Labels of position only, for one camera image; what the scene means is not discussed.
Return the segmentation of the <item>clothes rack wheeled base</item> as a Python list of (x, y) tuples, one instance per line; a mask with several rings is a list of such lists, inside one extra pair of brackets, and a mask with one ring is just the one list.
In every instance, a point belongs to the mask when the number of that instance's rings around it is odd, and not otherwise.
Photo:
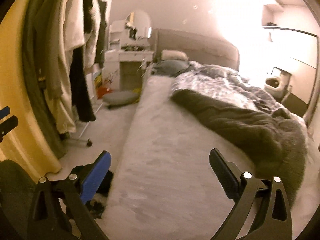
[[(99, 100), (93, 103), (93, 113), (96, 119), (97, 119), (97, 113), (100, 111), (102, 106), (103, 106), (103, 103)], [(72, 143), (81, 143), (81, 144), (84, 144), (86, 147), (92, 147), (93, 142), (90, 139), (90, 137), (84, 136), (89, 126), (92, 123), (93, 121), (90, 121), (90, 122), (81, 122), (80, 120), (76, 121), (76, 125), (77, 125), (76, 133), (69, 133), (67, 141), (68, 142), (70, 141)]]

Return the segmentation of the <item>black hanging garment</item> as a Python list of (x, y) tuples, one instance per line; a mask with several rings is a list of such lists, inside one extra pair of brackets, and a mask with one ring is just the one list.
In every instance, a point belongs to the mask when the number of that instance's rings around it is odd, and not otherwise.
[(95, 121), (96, 117), (93, 113), (91, 100), (89, 98), (82, 56), (82, 47), (73, 50), (73, 59), (69, 74), (72, 105), (76, 107), (80, 121), (91, 122)]

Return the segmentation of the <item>grey patterned duvet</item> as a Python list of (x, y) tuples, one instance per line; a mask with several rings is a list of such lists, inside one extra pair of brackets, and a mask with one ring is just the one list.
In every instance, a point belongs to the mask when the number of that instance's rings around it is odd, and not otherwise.
[(217, 65), (192, 62), (190, 69), (172, 82), (170, 97), (242, 150), (259, 177), (280, 177), (289, 204), (294, 204), (308, 154), (302, 118), (235, 70)]

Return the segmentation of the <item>red bin on floor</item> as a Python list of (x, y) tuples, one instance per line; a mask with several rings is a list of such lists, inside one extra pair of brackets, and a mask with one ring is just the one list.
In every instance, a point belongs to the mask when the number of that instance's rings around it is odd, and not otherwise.
[(100, 86), (96, 89), (97, 98), (102, 99), (105, 94), (113, 93), (113, 89), (109, 87)]

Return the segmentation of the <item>beige hanging coat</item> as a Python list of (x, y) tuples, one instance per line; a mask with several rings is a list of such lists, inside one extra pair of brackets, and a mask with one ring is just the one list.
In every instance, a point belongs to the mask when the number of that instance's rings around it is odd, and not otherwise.
[(23, 74), (36, 121), (54, 157), (61, 134), (75, 132), (69, 74), (73, 51), (85, 43), (84, 0), (30, 0), (22, 41)]

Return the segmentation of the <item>grey bed with headboard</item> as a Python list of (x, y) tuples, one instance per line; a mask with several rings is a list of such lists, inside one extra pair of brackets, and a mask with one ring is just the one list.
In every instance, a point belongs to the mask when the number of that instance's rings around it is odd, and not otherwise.
[[(242, 150), (172, 101), (175, 77), (152, 75), (151, 68), (161, 61), (162, 50), (179, 50), (190, 64), (228, 67), (254, 84), (238, 71), (237, 48), (220, 37), (155, 29), (150, 42), (155, 57), (143, 79), (101, 228), (109, 239), (210, 239), (234, 204), (211, 168), (210, 151), (217, 148), (241, 172), (261, 177)], [(291, 239), (307, 238), (306, 227), (319, 206), (319, 152), (305, 125), (308, 154), (296, 200), (289, 204)]]

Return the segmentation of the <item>dark green hanging garment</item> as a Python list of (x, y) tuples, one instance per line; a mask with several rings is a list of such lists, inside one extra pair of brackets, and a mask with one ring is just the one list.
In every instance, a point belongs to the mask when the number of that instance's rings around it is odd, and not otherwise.
[(97, 46), (96, 46), (96, 56), (95, 56), (95, 63), (99, 64), (100, 68), (103, 68), (104, 64), (104, 51), (105, 51), (105, 40), (106, 40), (106, 9), (107, 9), (107, 2), (103, 0), (97, 0), (99, 4), (99, 11), (100, 11), (100, 27), (98, 32), (98, 39), (97, 39)]

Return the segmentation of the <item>white vanity desk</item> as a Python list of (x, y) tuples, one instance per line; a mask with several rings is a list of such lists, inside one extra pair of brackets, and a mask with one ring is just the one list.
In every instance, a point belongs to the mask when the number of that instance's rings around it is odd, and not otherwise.
[(125, 19), (113, 21), (102, 69), (103, 82), (113, 91), (141, 87), (142, 75), (153, 59), (149, 38), (134, 40), (125, 29)]

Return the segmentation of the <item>oval vanity mirror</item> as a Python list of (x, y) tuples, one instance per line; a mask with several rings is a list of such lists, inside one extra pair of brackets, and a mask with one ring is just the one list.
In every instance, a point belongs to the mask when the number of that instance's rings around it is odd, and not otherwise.
[(143, 10), (134, 10), (125, 19), (125, 29), (129, 31), (131, 39), (150, 38), (152, 33), (151, 18)]

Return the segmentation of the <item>white pillow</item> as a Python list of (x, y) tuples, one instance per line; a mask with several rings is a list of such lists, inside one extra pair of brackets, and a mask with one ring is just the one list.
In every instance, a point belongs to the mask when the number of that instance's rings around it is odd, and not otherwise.
[(181, 60), (181, 61), (188, 61), (189, 57), (187, 56), (187, 54), (183, 51), (179, 51), (179, 50), (167, 50), (164, 49), (161, 52), (161, 57), (160, 59), (162, 61), (164, 60)]

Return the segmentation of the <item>grey pillow on bed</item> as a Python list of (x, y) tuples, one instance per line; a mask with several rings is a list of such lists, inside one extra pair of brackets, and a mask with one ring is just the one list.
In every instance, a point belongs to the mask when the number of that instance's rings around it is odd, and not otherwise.
[(194, 70), (194, 67), (188, 61), (164, 60), (153, 65), (151, 74), (178, 77), (180, 74), (191, 70)]

